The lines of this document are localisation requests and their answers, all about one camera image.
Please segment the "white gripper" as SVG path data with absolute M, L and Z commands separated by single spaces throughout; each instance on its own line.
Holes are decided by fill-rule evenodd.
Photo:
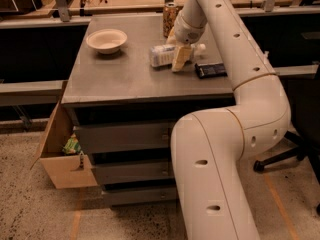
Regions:
M 207 24 L 206 16 L 202 11 L 181 10 L 171 29 L 166 43 L 175 45 L 176 40 L 183 44 L 193 44 L 199 41 Z M 192 52 L 190 45 L 178 45 L 174 51 L 172 71 L 178 72 L 189 60 Z

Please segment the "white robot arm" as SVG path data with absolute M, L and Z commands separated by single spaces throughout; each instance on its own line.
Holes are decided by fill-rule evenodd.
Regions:
M 286 133 L 291 111 L 273 67 L 230 0 L 188 0 L 174 25 L 179 47 L 212 32 L 235 105 L 191 112 L 171 134 L 175 181 L 188 240 L 260 240 L 237 171 Z

